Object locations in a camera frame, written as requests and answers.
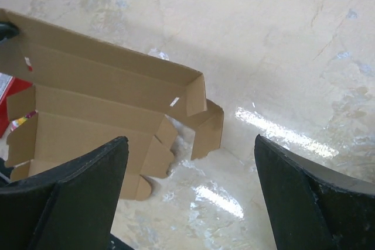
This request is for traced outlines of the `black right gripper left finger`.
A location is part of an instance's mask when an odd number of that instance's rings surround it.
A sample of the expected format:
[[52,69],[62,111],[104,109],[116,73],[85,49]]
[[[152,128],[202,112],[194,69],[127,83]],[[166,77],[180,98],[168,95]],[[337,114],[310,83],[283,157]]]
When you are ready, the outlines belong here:
[[128,161],[119,136],[23,180],[1,166],[2,249],[127,249],[111,233]]

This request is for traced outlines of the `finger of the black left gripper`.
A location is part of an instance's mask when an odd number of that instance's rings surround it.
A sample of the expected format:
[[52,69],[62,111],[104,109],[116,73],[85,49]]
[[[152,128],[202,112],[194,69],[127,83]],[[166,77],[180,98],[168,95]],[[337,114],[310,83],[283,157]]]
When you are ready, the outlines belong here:
[[19,34],[19,29],[11,22],[0,22],[0,42],[14,38]]

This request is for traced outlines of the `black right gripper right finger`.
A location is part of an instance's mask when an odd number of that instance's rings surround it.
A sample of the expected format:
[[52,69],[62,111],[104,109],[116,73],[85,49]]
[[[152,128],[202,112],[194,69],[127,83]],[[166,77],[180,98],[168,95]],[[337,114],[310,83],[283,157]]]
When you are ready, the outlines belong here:
[[374,249],[374,184],[268,138],[254,157],[277,249]]

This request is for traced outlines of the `brown cardboard box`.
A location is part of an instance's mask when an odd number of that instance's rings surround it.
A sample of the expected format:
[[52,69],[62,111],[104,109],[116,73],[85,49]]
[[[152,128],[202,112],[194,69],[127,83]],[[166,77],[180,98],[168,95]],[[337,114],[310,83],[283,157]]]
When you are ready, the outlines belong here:
[[192,159],[220,147],[224,112],[207,99],[201,72],[10,10],[1,10],[1,22],[19,29],[1,42],[1,72],[30,82],[8,97],[8,118],[37,111],[7,137],[12,181],[125,136],[120,198],[143,201],[148,178],[165,178],[174,161],[173,120],[195,132]]

